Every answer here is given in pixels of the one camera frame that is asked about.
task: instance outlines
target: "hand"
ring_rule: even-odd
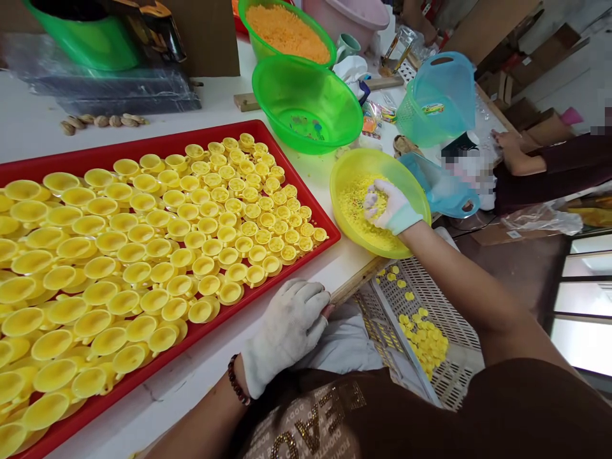
[[[259,398],[278,373],[314,349],[327,327],[323,309],[330,300],[318,282],[291,279],[280,287],[263,314],[261,328],[242,351],[251,398]]]
[[[408,199],[394,185],[384,180],[374,180],[374,187],[389,197],[387,207],[382,215],[372,222],[374,226],[390,230],[394,236],[397,236],[403,230],[423,220],[423,216],[414,211]],[[373,193],[374,190],[369,191],[370,193],[366,195],[363,203],[364,208],[366,208],[366,220],[372,218],[378,211],[374,207],[378,201],[378,196]]]

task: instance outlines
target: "red plastic tray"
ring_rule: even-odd
[[[86,424],[90,423],[96,416],[110,408],[114,403],[126,396],[131,390],[144,383],[148,377],[157,372],[172,359],[183,353],[191,345],[195,344],[206,334],[217,328],[223,322],[234,316],[251,301],[261,296],[264,292],[274,288],[301,266],[329,249],[340,240],[340,231],[334,226],[332,220],[321,208],[308,187],[282,152],[268,128],[260,120],[245,121],[225,126],[210,127],[198,131],[190,131],[181,134],[155,137],[135,142],[120,143],[89,150],[58,154],[53,156],[26,159],[14,163],[0,164],[0,187],[17,179],[29,179],[42,183],[43,177],[51,172],[70,172],[78,177],[83,177],[85,172],[91,168],[104,168],[112,170],[113,163],[121,158],[131,158],[138,162],[144,154],[155,153],[159,157],[171,154],[184,154],[185,146],[190,143],[206,146],[209,142],[219,142],[224,137],[238,138],[241,133],[249,133],[255,137],[256,142],[264,142],[268,145],[270,153],[276,158],[279,166],[285,169],[286,183],[293,184],[298,189],[298,199],[304,205],[312,209],[312,219],[317,226],[327,231],[328,240],[316,247],[314,251],[300,258],[295,264],[285,266],[278,276],[266,281],[256,289],[245,289],[243,299],[234,306],[221,306],[216,319],[208,324],[188,323],[189,332],[187,337],[177,346],[160,354],[146,367],[128,374],[117,384],[114,389],[103,397],[92,397],[86,401],[83,407],[74,415],[51,426],[47,434],[27,451],[14,456],[19,459],[40,459],[49,454],[72,435],[77,433]]]

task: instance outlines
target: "glove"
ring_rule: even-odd
[[[389,182],[378,179],[374,180],[374,185],[368,190],[368,194],[363,202],[363,206],[366,209],[366,220],[369,221],[378,211],[378,208],[375,207],[378,201],[378,195],[374,193],[374,188],[382,191],[389,198],[387,207],[382,215],[372,221],[372,224],[377,228],[390,230],[393,236],[397,236],[403,230],[423,220],[423,216],[414,211],[408,199],[399,189]]]
[[[285,282],[263,314],[263,323],[242,351],[244,373],[251,398],[259,398],[266,385],[314,349],[327,319],[321,311],[331,295],[318,282]]]

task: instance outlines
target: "yellow plastic pieces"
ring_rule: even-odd
[[[219,140],[0,189],[0,459],[328,239],[267,145]]]

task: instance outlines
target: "plastic crate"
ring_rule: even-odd
[[[439,407],[457,411],[472,376],[485,367],[478,336],[415,257],[393,260],[390,265],[400,269],[397,279],[406,281],[406,289],[400,289],[397,282],[390,282],[386,276],[382,276],[379,277],[380,284],[372,279],[355,294],[370,339],[374,341],[384,364],[392,369],[391,377],[397,384]],[[412,301],[406,300],[406,291],[414,293]],[[431,382],[397,319],[400,314],[410,317],[420,307],[429,311],[428,320],[449,340],[446,360],[435,369]],[[407,371],[416,373],[419,384],[414,383],[414,378],[406,374]]]

